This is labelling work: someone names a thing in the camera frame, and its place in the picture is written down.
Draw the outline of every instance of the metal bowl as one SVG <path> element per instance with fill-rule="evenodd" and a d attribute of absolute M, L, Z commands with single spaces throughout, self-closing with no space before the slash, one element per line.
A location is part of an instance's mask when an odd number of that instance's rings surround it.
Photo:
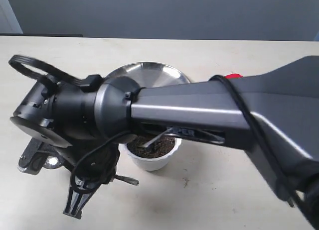
<path fill-rule="evenodd" d="M 107 77 L 127 76 L 141 87 L 162 87 L 190 83 L 187 76 L 178 69 L 156 62 L 137 62 L 120 67 Z"/>

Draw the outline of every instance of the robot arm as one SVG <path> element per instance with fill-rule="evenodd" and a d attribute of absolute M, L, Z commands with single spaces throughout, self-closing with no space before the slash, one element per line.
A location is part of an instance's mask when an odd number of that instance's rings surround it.
<path fill-rule="evenodd" d="M 65 214 L 80 218 L 94 192 L 114 178 L 137 184 L 116 175 L 120 156 L 116 143 L 169 129 L 168 135 L 244 150 L 276 196 L 291 205 L 293 199 L 316 226 L 319 57 L 305 57 L 264 75 L 231 80 L 230 86 L 240 93 L 261 128 L 262 139 L 273 150 L 274 161 L 222 82 L 144 89 L 127 77 L 90 75 L 80 80 L 22 56 L 13 56 L 9 63 L 37 80 L 11 117 L 37 143 L 25 150 L 22 156 L 28 157 L 19 161 L 20 171 L 36 174 L 48 155 L 54 152 L 59 156 L 74 177 Z M 302 202 L 293 197 L 295 191 L 305 194 Z"/>

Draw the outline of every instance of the white paper cup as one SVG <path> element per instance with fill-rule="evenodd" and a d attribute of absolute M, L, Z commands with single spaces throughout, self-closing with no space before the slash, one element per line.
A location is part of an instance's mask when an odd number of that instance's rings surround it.
<path fill-rule="evenodd" d="M 168 164 L 169 159 L 172 157 L 175 151 L 178 150 L 179 146 L 181 144 L 181 139 L 175 138 L 175 145 L 173 149 L 167 153 L 166 155 L 163 155 L 162 157 L 159 158 L 154 158 L 154 159 L 146 159 L 146 158 L 141 158 L 129 151 L 127 148 L 126 144 L 119 144 L 119 150 L 120 151 L 125 151 L 133 160 L 133 162 L 139 166 L 143 170 L 147 171 L 155 171 L 163 168 L 165 165 Z"/>

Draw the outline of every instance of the white table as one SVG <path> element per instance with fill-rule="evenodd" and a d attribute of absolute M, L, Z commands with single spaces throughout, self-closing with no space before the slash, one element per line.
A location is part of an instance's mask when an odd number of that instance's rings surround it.
<path fill-rule="evenodd" d="M 297 209 L 276 199 L 244 152 L 188 141 L 156 173 L 138 169 L 122 154 L 118 173 L 138 178 L 140 186 L 114 181 L 93 196 L 81 220 L 63 215 L 65 169 L 42 170 L 37 176 L 16 169 L 30 137 L 9 117 L 34 81 L 7 64 L 13 54 L 36 57 L 82 78 L 155 61 L 205 81 L 214 74 L 261 74 L 319 55 L 319 42 L 0 37 L 0 229 L 311 229 Z"/>

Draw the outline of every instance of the soil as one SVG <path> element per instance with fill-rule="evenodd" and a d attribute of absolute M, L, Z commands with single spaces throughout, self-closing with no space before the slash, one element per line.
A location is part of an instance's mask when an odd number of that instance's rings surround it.
<path fill-rule="evenodd" d="M 132 142 L 127 144 L 127 148 L 130 152 L 134 155 L 146 158 L 146 159 L 154 159 L 159 158 L 167 153 L 169 153 L 175 146 L 175 138 L 169 136 L 162 136 L 149 147 L 144 148 L 142 147 L 145 143 L 152 140 L 154 136 L 150 137 L 142 137 L 138 136 Z"/>

